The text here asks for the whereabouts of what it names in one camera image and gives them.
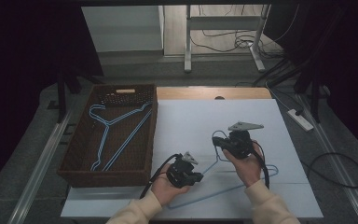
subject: sleeve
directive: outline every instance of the sleeve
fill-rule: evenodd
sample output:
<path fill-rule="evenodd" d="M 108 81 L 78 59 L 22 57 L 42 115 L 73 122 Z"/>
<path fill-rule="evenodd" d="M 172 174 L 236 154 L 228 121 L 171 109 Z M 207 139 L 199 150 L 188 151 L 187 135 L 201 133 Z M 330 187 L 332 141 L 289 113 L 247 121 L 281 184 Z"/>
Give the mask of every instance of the sleeve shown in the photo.
<path fill-rule="evenodd" d="M 155 194 L 148 191 L 143 199 L 131 200 L 130 203 L 112 216 L 106 224 L 143 224 L 162 210 Z"/>
<path fill-rule="evenodd" d="M 263 223 L 300 223 L 289 212 L 283 199 L 264 185 L 262 180 L 257 181 L 245 190 L 253 206 L 253 221 L 255 224 Z"/>

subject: brown woven basket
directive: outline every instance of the brown woven basket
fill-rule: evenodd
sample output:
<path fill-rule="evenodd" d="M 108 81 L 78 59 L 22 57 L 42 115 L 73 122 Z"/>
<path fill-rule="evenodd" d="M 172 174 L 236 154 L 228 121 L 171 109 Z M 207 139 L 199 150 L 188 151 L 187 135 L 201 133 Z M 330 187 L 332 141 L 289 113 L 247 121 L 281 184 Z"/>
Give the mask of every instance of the brown woven basket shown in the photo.
<path fill-rule="evenodd" d="M 91 171 L 92 164 L 98 160 L 97 154 L 106 125 L 90 116 L 90 107 L 105 105 L 105 109 L 94 109 L 92 112 L 104 120 L 113 120 L 134 109 L 140 109 L 147 102 L 151 102 L 151 105 L 147 105 L 143 111 L 108 125 L 101 164 Z M 104 166 L 150 109 L 150 117 L 135 133 L 111 168 L 103 171 Z M 155 85 L 94 85 L 57 174 L 73 188 L 146 185 L 151 172 L 157 112 Z"/>

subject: white power strip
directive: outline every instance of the white power strip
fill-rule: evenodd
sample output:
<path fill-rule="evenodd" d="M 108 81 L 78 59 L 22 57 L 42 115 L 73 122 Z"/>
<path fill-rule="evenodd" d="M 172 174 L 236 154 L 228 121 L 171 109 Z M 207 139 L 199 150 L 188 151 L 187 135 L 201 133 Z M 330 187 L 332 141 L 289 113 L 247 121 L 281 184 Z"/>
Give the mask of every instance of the white power strip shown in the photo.
<path fill-rule="evenodd" d="M 313 129 L 313 126 L 301 115 L 296 115 L 296 111 L 291 109 L 287 111 L 287 114 L 298 124 L 300 125 L 306 132 Z"/>

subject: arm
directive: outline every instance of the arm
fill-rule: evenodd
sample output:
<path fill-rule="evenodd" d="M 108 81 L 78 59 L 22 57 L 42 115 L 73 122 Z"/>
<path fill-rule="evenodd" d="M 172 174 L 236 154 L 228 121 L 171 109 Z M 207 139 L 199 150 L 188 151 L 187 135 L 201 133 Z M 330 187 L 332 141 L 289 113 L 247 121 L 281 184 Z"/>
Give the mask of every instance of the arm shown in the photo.
<path fill-rule="evenodd" d="M 130 203 L 111 217 L 106 224 L 141 224 L 148 223 L 149 220 L 162 210 L 162 206 L 170 203 L 179 194 L 186 193 L 190 186 L 177 189 L 168 180 L 165 172 L 170 165 L 166 164 L 161 170 L 161 174 L 153 183 L 143 199 L 131 200 Z"/>
<path fill-rule="evenodd" d="M 260 155 L 260 148 L 254 143 L 255 151 Z M 289 212 L 283 199 L 271 191 L 260 180 L 261 167 L 254 155 L 237 160 L 227 150 L 223 150 L 231 161 L 240 180 L 245 184 L 245 193 L 253 206 L 254 223 L 299 223 Z"/>

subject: white wall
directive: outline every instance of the white wall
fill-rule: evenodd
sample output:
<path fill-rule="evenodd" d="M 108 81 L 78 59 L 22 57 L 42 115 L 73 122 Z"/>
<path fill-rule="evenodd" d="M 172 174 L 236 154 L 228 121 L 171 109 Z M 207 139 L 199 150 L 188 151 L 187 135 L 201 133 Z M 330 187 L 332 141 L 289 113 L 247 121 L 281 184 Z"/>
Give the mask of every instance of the white wall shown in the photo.
<path fill-rule="evenodd" d="M 82 7 L 97 52 L 163 49 L 159 6 Z"/>

